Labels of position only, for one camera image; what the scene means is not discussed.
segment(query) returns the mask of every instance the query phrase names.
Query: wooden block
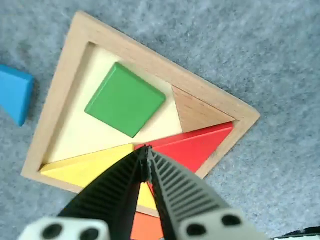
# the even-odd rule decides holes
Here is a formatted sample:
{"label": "wooden block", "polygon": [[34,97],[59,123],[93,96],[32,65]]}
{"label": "wooden block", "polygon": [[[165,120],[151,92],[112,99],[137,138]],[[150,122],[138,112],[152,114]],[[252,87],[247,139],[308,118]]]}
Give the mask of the wooden block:
{"label": "wooden block", "polygon": [[139,206],[143,206],[145,208],[149,208],[151,210],[157,211],[156,202],[147,183],[141,183],[140,185],[140,192],[138,197]]}
{"label": "wooden block", "polygon": [[172,90],[184,133],[235,120],[177,87],[172,87]]}
{"label": "wooden block", "polygon": [[166,100],[166,96],[116,62],[85,112],[133,138]]}
{"label": "wooden block", "polygon": [[27,118],[33,83],[30,74],[0,64],[0,106],[20,127]]}
{"label": "wooden block", "polygon": [[164,234],[160,218],[136,212],[133,221],[132,240],[158,240]]}
{"label": "wooden block", "polygon": [[233,129],[232,122],[145,143],[195,173]]}
{"label": "wooden block", "polygon": [[50,178],[85,188],[105,170],[132,153],[133,150],[134,145],[127,144],[76,156],[46,164],[41,168],[40,173]]}

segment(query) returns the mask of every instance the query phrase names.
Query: tangram puzzle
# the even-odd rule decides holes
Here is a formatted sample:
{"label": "tangram puzzle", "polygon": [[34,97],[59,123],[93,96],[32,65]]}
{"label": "tangram puzzle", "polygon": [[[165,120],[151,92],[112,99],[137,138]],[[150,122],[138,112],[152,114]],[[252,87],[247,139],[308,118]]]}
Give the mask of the tangram puzzle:
{"label": "tangram puzzle", "polygon": [[[241,100],[78,12],[22,175],[78,193],[147,144],[204,178],[258,118]],[[131,238],[161,238],[158,216],[144,183]]]}

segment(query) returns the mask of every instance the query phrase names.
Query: yellow triangle block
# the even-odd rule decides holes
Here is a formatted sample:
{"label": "yellow triangle block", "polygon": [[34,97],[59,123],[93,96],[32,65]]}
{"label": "yellow triangle block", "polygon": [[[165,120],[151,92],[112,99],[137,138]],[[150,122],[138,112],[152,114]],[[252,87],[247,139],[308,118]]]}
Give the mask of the yellow triangle block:
{"label": "yellow triangle block", "polygon": [[145,182],[141,183],[140,185],[140,192],[137,204],[152,210],[157,210],[154,196],[152,195],[148,184]]}
{"label": "yellow triangle block", "polygon": [[[72,157],[44,165],[40,173],[69,184],[85,188],[105,170],[134,151],[133,144]],[[156,203],[149,186],[142,183],[138,205],[156,210]]]}

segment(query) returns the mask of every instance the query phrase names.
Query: orange block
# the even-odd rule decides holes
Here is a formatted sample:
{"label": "orange block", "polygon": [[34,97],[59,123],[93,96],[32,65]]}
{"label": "orange block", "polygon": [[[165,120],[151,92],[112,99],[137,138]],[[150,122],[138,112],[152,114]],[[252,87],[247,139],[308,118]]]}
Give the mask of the orange block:
{"label": "orange block", "polygon": [[136,212],[133,221],[132,240],[159,240],[164,237],[160,218]]}

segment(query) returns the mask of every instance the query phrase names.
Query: brown wooden triangle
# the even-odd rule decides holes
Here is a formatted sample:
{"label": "brown wooden triangle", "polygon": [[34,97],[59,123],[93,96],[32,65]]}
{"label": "brown wooden triangle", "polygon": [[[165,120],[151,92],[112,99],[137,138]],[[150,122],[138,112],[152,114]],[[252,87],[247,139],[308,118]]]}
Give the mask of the brown wooden triangle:
{"label": "brown wooden triangle", "polygon": [[172,86],[172,90],[184,133],[235,120],[233,117],[175,86]]}

